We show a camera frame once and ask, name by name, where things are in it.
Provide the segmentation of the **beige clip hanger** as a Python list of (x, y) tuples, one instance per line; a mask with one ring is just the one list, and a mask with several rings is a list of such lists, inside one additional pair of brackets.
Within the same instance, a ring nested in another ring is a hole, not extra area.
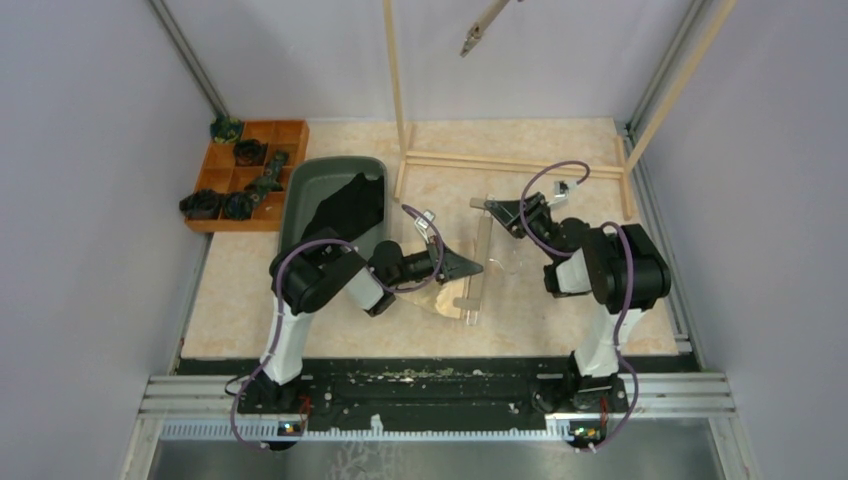
[(501, 272), (512, 276), (516, 275), (523, 266), (523, 261), (515, 248), (501, 255), (491, 253), (492, 231), (495, 218), (486, 209), (485, 204), (487, 201), (494, 200), (494, 196), (488, 194), (485, 198), (472, 198), (469, 202), (469, 206), (472, 209), (481, 211), (477, 236), (474, 241), (472, 260), (481, 265), (483, 271), (468, 277), (465, 280), (463, 295), (453, 300), (453, 306), (460, 310), (460, 319), (465, 322), (466, 326), (476, 326), (478, 324), (479, 314), (482, 309), (486, 269), (494, 265)]

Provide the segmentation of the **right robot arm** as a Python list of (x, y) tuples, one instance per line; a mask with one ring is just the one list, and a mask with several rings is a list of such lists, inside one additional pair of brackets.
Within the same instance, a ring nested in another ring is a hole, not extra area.
[(563, 385), (569, 408), (590, 411), (612, 390), (633, 328), (670, 293), (667, 262), (641, 225), (592, 227), (574, 217), (556, 222), (540, 193), (525, 200), (486, 200), (483, 208), (513, 237), (531, 238), (551, 258), (543, 267), (548, 293), (590, 295), (598, 304), (590, 333), (569, 358)]

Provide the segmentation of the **beige cotton underwear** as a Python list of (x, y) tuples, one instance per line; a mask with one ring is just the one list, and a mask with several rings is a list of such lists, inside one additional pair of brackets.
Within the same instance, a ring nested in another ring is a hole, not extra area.
[[(446, 246), (455, 253), (469, 259), (472, 259), (475, 252), (475, 244), (471, 240), (451, 240), (446, 243)], [(404, 254), (411, 254), (421, 251), (423, 244), (421, 242), (403, 242), (400, 243), (400, 247)], [(459, 320), (462, 316), (462, 310), (456, 307), (453, 302), (454, 299), (465, 296), (466, 284), (467, 280), (464, 278), (449, 281), (443, 285), (434, 282), (421, 290), (402, 294), (399, 299), (429, 313)]]

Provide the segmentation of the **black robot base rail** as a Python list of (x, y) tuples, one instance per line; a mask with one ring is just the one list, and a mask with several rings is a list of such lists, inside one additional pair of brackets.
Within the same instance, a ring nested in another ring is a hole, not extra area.
[(309, 430), (390, 432), (540, 430), (549, 414), (604, 423), (627, 412), (618, 374), (578, 373), (570, 356), (307, 359), (282, 386), (264, 374), (238, 395), (240, 414), (291, 414)]

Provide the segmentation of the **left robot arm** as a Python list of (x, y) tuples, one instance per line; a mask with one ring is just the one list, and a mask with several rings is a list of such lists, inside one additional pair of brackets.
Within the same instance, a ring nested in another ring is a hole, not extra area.
[(292, 411), (300, 399), (295, 380), (303, 368), (303, 352), (316, 312), (346, 292), (370, 316), (387, 310), (397, 293), (411, 293), (435, 282), (476, 276), (484, 267), (450, 249), (437, 235), (423, 251), (404, 254), (401, 246), (381, 241), (365, 259), (350, 242), (324, 228), (280, 252), (269, 267), (275, 295), (275, 318), (267, 352), (260, 360), (260, 399), (277, 414)]

